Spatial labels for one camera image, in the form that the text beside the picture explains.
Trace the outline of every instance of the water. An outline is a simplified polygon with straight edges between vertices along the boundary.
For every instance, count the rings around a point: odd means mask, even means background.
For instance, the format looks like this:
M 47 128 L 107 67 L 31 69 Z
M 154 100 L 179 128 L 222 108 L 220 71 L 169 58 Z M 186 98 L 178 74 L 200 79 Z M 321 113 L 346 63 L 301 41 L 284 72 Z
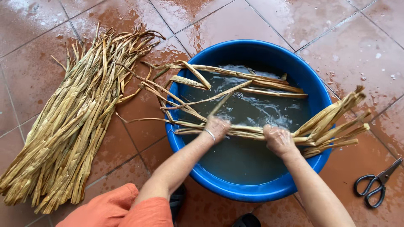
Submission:
M 242 65 L 220 67 L 245 73 L 250 73 L 249 71 L 251 71 L 250 68 Z M 256 67 L 254 69 L 262 70 L 255 71 L 258 75 L 273 78 L 280 78 L 283 74 L 281 71 L 271 68 L 262 69 Z M 212 88 L 204 91 L 187 87 L 186 92 L 184 92 L 186 100 L 199 101 L 207 99 L 246 81 L 203 71 L 201 71 L 201 74 L 210 82 Z M 290 79 L 288 79 L 288 82 L 295 85 Z M 192 107 L 202 116 L 207 116 L 219 101 L 220 99 L 216 99 L 192 105 Z M 217 115 L 231 120 L 232 124 L 259 127 L 270 124 L 287 128 L 293 132 L 310 119 L 310 110 L 306 99 L 236 92 L 218 111 Z M 199 122 L 182 111 L 179 113 L 179 118 Z M 186 144 L 194 138 L 196 138 L 196 135 L 183 136 Z M 202 157 L 199 164 L 220 179 L 242 185 L 258 185 L 270 182 L 287 172 L 282 160 L 266 148 L 265 142 L 239 137 L 224 139 L 221 143 L 212 147 Z

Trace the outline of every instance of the bangle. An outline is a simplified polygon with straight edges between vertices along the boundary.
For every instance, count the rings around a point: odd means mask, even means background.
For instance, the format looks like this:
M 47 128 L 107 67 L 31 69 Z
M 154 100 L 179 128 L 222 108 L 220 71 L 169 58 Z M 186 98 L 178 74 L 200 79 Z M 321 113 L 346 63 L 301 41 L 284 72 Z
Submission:
M 207 130 L 206 128 L 204 128 L 203 130 L 204 130 L 204 131 L 207 131 L 207 132 L 212 136 L 213 142 L 216 143 L 216 137 L 213 135 L 213 133 L 211 133 L 211 132 L 210 132 L 209 130 Z

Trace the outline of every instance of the orange shirt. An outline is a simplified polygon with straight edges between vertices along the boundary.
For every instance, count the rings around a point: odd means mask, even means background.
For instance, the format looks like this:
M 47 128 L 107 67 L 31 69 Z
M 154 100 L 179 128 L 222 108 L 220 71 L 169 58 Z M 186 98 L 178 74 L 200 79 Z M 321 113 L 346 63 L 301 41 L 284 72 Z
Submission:
M 150 198 L 130 209 L 138 194 L 134 184 L 125 184 L 75 209 L 56 227 L 173 226 L 166 198 Z

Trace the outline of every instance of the tile floor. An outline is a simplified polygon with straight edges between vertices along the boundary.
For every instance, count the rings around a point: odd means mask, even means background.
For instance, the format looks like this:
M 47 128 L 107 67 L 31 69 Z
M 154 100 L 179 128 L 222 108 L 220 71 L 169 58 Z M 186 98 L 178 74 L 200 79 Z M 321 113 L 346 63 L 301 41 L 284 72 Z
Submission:
M 188 60 L 226 40 L 258 39 L 306 60 L 333 101 L 355 85 L 365 85 L 368 98 L 353 112 L 370 108 L 366 122 L 371 129 L 358 137 L 358 145 L 336 149 L 320 176 L 357 226 L 402 226 L 402 166 L 389 180 L 385 201 L 377 209 L 367 209 L 352 193 L 352 185 L 359 176 L 378 173 L 404 156 L 403 9 L 401 0 L 0 0 L 0 172 L 19 153 L 63 78 L 50 55 L 65 63 L 66 45 L 91 40 L 98 21 L 101 29 L 114 26 L 119 32 L 143 22 L 168 38 L 147 55 L 154 63 Z M 138 71 L 148 70 L 142 67 Z M 131 82 L 126 92 L 136 87 Z M 128 119 L 162 117 L 156 104 L 142 91 L 117 111 Z M 127 182 L 140 188 L 171 154 L 161 122 L 124 124 L 113 117 L 82 204 Z M 263 226 L 311 226 L 298 193 L 249 204 L 221 198 L 191 178 L 185 185 L 188 195 L 178 226 L 228 226 L 247 212 L 257 215 Z M 64 204 L 51 215 L 35 215 L 29 204 L 0 203 L 0 219 L 4 226 L 55 226 L 74 208 Z

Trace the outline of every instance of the black scissors handle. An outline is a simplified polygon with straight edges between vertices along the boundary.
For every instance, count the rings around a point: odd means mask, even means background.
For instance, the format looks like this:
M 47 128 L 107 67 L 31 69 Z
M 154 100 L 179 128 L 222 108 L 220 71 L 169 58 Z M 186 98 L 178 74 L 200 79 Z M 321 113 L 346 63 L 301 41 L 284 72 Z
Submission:
M 366 187 L 366 189 L 363 192 L 359 192 L 358 191 L 358 184 L 359 184 L 359 182 L 361 182 L 362 180 L 365 180 L 365 179 L 370 179 L 370 182 L 369 182 L 368 186 Z M 380 183 L 380 186 L 377 187 L 375 190 L 372 190 L 369 194 L 367 194 L 375 181 L 378 181 Z M 376 208 L 376 207 L 380 206 L 380 204 L 383 202 L 383 199 L 384 199 L 384 196 L 385 196 L 385 193 L 386 193 L 386 187 L 384 187 L 381 180 L 378 177 L 376 177 L 375 175 L 373 175 L 373 174 L 365 175 L 363 177 L 360 177 L 358 180 L 355 181 L 355 183 L 353 185 L 353 188 L 354 188 L 355 193 L 358 196 L 364 196 L 364 195 L 367 194 L 365 196 L 365 203 L 366 203 L 366 205 L 368 205 L 371 208 Z M 370 204 L 370 202 L 369 202 L 370 197 L 372 195 L 378 193 L 379 191 L 381 192 L 381 194 L 380 194 L 380 198 L 377 201 L 377 203 Z

